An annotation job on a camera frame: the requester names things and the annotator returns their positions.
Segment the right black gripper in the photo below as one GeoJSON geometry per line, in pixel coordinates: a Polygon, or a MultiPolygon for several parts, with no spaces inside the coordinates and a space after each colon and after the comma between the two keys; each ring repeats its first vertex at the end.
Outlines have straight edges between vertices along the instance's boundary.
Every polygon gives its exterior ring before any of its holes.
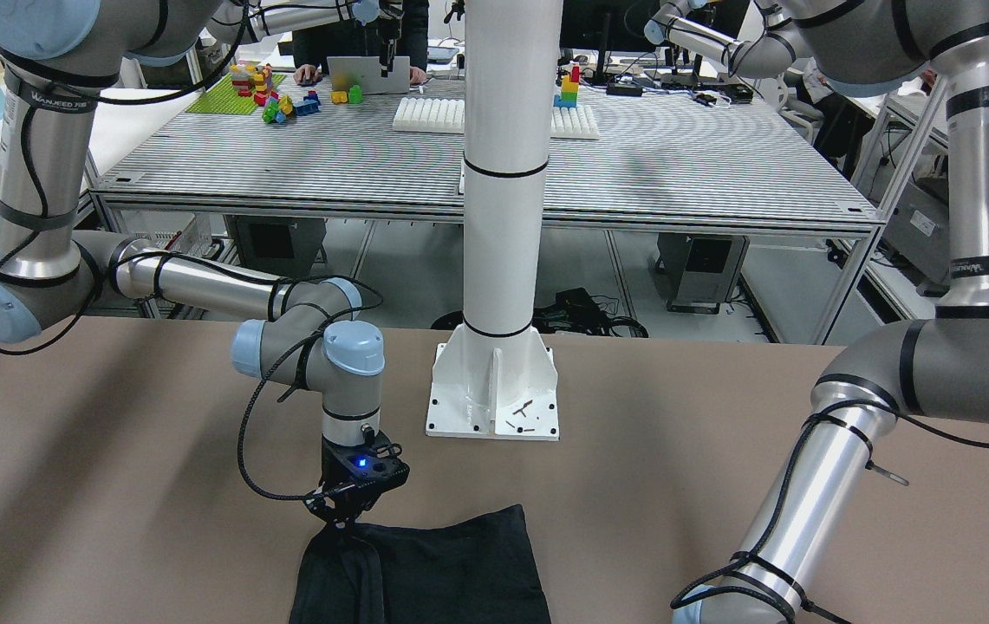
{"type": "Polygon", "coordinates": [[[372,429],[355,446],[322,440],[322,477],[304,498],[310,513],[325,523],[347,526],[370,510],[379,497],[403,485],[410,466],[400,444],[372,429]]]}

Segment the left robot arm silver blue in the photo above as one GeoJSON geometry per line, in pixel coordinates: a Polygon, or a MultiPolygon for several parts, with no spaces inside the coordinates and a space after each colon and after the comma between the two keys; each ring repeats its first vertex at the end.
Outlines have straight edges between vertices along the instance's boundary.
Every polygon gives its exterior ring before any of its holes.
{"type": "Polygon", "coordinates": [[[950,287],[933,319],[872,331],[831,361],[811,414],[731,561],[683,588],[676,623],[791,623],[872,446],[900,419],[989,423],[989,1],[761,1],[756,41],[691,23],[662,3],[646,36],[733,74],[771,76],[810,56],[831,88],[883,94],[933,68],[948,124],[950,287]]]}

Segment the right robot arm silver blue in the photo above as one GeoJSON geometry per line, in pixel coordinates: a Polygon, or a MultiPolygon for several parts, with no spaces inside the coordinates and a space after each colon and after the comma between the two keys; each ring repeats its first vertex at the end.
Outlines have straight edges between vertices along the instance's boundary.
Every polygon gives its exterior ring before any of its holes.
{"type": "Polygon", "coordinates": [[[83,162],[102,91],[131,58],[166,64],[204,29],[245,36],[252,1],[0,1],[5,146],[0,154],[0,353],[106,292],[241,315],[240,373],[322,396],[322,478],[292,500],[347,528],[407,481],[381,431],[383,335],[359,319],[366,285],[342,276],[273,276],[166,251],[141,237],[78,231],[83,162]]]}

